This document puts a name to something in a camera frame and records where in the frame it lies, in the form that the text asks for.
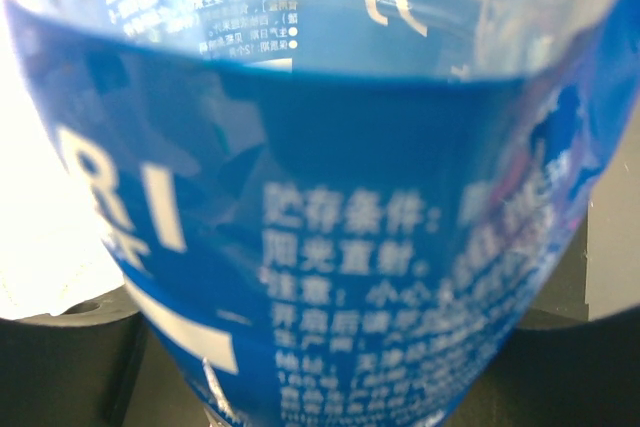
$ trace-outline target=transparent bottle top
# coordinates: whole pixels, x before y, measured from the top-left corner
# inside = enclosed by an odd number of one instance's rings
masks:
[[[557,60],[615,0],[16,0],[128,43],[284,70],[480,79]]]

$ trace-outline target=clear plastic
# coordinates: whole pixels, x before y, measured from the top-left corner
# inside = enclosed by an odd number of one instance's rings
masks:
[[[16,1],[87,32],[204,59],[338,75],[484,79],[553,64],[615,0]],[[263,15],[270,25],[282,16],[285,43],[262,44]],[[323,49],[328,44],[334,48]]]

